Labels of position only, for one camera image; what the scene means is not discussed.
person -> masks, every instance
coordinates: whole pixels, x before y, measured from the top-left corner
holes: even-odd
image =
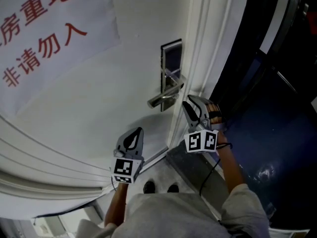
[[[217,111],[215,105],[210,111]],[[211,119],[212,123],[221,118]],[[217,143],[226,143],[222,132]],[[268,219],[259,198],[244,183],[229,146],[218,151],[225,182],[230,193],[222,206],[218,222],[198,194],[177,193],[172,185],[168,193],[155,194],[148,181],[144,194],[135,195],[127,204],[128,184],[120,183],[105,217],[105,227],[81,220],[77,238],[268,238]]]

shirt sleeve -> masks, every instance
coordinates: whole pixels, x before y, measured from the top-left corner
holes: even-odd
[[[76,233],[76,238],[110,238],[117,226],[109,223],[104,228],[98,227],[89,220],[81,220]]]
[[[268,219],[258,196],[246,184],[236,186],[222,206],[221,223],[231,232],[268,238]]]

person's left arm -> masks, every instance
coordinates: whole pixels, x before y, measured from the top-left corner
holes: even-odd
[[[119,183],[105,217],[105,226],[113,223],[119,227],[123,223],[128,185],[127,183]]]

t-shirt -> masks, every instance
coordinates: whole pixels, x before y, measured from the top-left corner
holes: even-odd
[[[217,221],[197,194],[137,194],[119,227],[81,220],[76,238],[269,238],[268,219],[246,184],[236,186]]]

door handle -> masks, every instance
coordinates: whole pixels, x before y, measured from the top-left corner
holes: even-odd
[[[181,40],[161,46],[161,93],[148,100],[151,109],[161,105],[163,112],[175,104],[185,81],[180,68],[182,50]]]

